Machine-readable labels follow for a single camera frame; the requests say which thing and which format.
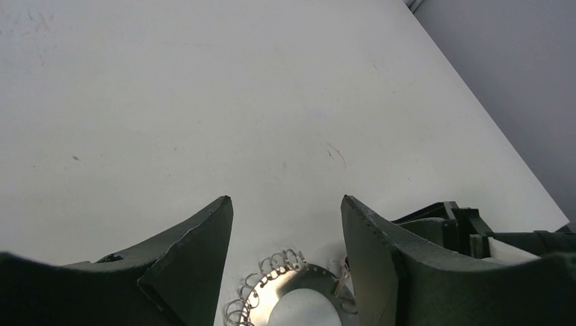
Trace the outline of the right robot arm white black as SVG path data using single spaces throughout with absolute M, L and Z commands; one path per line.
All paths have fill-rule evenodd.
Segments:
M 537 257 L 575 252 L 575 232 L 568 226 L 556 232 L 493 232 L 479 210 L 460 208 L 455 202 L 436 202 L 393 223 L 440 247 L 477 259 L 495 258 L 496 240 Z

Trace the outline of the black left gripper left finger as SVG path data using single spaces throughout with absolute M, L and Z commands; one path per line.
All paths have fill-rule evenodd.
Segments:
M 222 196 L 104 258 L 53 266 L 1 254 L 2 325 L 212 325 L 233 221 Z

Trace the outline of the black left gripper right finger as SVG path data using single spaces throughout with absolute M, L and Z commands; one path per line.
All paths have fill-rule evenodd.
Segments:
M 342 229 L 362 325 L 574 325 L 575 252 L 495 258 L 440 247 L 353 196 Z

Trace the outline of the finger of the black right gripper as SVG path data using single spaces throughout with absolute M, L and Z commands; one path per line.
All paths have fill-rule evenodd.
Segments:
M 448 219 L 447 209 L 450 208 L 450 202 L 436 202 L 423 209 L 410 213 L 404 217 L 393 220 L 394 224 L 408 223 L 426 218 Z

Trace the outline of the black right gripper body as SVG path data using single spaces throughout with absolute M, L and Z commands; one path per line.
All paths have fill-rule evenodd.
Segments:
M 490 257 L 488 236 L 492 230 L 480 217 L 479 210 L 459 208 L 456 202 L 444 202 L 444 209 L 442 246 L 473 258 Z

